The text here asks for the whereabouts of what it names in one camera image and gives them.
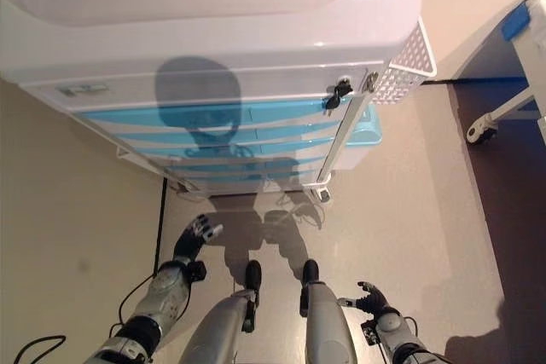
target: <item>wheel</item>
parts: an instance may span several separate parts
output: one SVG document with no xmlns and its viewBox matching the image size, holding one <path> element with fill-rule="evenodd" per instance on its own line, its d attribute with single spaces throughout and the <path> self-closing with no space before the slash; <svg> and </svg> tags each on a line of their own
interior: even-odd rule
<svg viewBox="0 0 546 364">
<path fill-rule="evenodd" d="M 468 128 L 467 143 L 469 145 L 479 145 L 494 137 L 497 130 L 497 123 L 491 120 L 491 115 L 489 113 L 482 115 Z"/>
<path fill-rule="evenodd" d="M 312 190 L 312 192 L 315 194 L 317 199 L 323 204 L 326 204 L 332 199 L 332 195 L 330 195 L 330 191 L 328 191 L 328 187 L 315 188 Z"/>
<path fill-rule="evenodd" d="M 474 131 L 474 128 L 471 128 L 468 130 L 468 132 L 472 132 L 472 134 L 475 132 Z M 479 136 L 476 140 L 474 141 L 469 141 L 467 139 L 467 143 L 468 145 L 479 145 L 485 141 L 489 141 L 491 138 L 493 138 L 494 136 L 497 135 L 497 130 L 495 130 L 494 128 L 486 128 Z"/>
</svg>

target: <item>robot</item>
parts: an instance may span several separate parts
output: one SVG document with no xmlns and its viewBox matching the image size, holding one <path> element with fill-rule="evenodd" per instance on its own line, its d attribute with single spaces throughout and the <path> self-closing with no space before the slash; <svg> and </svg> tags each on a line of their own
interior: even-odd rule
<svg viewBox="0 0 546 364">
<path fill-rule="evenodd" d="M 171 261 L 163 263 L 148 292 L 130 319 L 84 364 L 148 364 L 161 339 L 183 315 L 191 285 L 206 277 L 205 264 L 196 260 L 201 247 L 218 236 L 222 225 L 211 226 L 198 216 L 178 239 Z M 201 321 L 179 364 L 234 362 L 241 332 L 252 332 L 259 306 L 260 264 L 248 263 L 245 288 L 220 301 Z M 306 317 L 305 357 L 308 364 L 356 364 L 357 355 L 342 307 L 360 309 L 373 316 L 362 324 L 369 345 L 381 344 L 391 364 L 451 364 L 431 353 L 414 335 L 405 319 L 391 307 L 374 285 L 358 283 L 363 298 L 336 298 L 319 280 L 317 263 L 309 259 L 303 269 L 299 312 Z"/>
</svg>

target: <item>caster wheel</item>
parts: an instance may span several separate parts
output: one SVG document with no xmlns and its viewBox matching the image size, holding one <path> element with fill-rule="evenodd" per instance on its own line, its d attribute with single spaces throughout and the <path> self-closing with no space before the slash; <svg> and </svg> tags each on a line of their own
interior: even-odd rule
<svg viewBox="0 0 546 364">
<path fill-rule="evenodd" d="M 469 145 L 479 145 L 482 142 L 489 141 L 497 135 L 497 130 L 497 124 L 491 121 L 491 115 L 487 113 L 470 125 L 467 131 L 467 143 Z"/>
<path fill-rule="evenodd" d="M 470 128 L 468 130 L 468 134 L 470 136 L 473 136 L 475 134 L 476 130 L 474 128 Z M 468 145 L 479 145 L 485 141 L 489 141 L 491 138 L 493 138 L 494 136 L 497 135 L 497 130 L 495 130 L 494 128 L 486 128 L 485 130 L 482 131 L 482 133 L 478 136 L 478 138 L 473 138 L 472 141 L 469 141 L 467 139 L 467 143 Z"/>
</svg>

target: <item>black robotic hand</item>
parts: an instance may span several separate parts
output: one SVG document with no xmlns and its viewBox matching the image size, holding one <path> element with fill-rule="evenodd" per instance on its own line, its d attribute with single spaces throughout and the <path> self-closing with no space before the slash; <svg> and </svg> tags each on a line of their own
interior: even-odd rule
<svg viewBox="0 0 546 364">
<path fill-rule="evenodd" d="M 199 215 L 178 238 L 174 246 L 173 258 L 188 259 L 189 262 L 193 262 L 201 247 L 218 236 L 223 229 L 222 225 L 212 227 L 207 216 Z"/>
</svg>

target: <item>robot leg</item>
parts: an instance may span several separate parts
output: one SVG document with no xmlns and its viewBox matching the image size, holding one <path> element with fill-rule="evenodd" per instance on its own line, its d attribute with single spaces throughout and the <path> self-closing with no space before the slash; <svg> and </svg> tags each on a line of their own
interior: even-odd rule
<svg viewBox="0 0 546 364">
<path fill-rule="evenodd" d="M 241 331 L 254 330 L 261 285 L 259 263 L 247 265 L 246 289 L 233 293 L 212 308 L 189 340 L 179 364 L 226 364 L 233 362 Z"/>
<path fill-rule="evenodd" d="M 305 358 L 308 364 L 356 364 L 357 353 L 345 315 L 334 293 L 318 281 L 318 266 L 304 266 L 299 312 L 307 317 Z"/>
</svg>

